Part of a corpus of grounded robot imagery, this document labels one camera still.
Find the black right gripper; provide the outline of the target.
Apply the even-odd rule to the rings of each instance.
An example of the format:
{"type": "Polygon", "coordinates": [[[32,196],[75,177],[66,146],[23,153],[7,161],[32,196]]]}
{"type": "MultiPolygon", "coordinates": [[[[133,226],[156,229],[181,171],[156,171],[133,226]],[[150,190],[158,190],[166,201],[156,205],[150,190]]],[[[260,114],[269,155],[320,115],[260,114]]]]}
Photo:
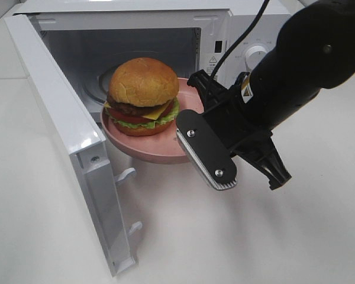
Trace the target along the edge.
{"type": "Polygon", "coordinates": [[[197,90],[204,112],[184,109],[176,117],[178,143],[204,181],[217,191],[237,184],[231,157],[240,156],[269,180],[271,190],[283,186],[291,175],[271,139],[272,132],[246,117],[240,87],[249,72],[242,72],[229,89],[199,70],[187,85],[197,90]]]}

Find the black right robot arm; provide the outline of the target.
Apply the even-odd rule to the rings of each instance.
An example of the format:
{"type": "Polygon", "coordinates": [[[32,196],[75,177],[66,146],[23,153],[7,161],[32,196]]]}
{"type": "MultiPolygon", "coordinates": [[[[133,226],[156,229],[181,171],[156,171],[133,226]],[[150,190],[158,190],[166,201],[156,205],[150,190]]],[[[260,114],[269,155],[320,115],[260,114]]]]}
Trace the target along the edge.
{"type": "Polygon", "coordinates": [[[271,189],[279,188],[291,176],[272,141],[273,129],[320,90],[354,73],[355,1],[316,1],[287,20],[276,46],[231,87],[203,70],[190,76],[204,111],[179,113],[179,143],[218,191],[236,185],[234,156],[263,173],[271,189]]]}

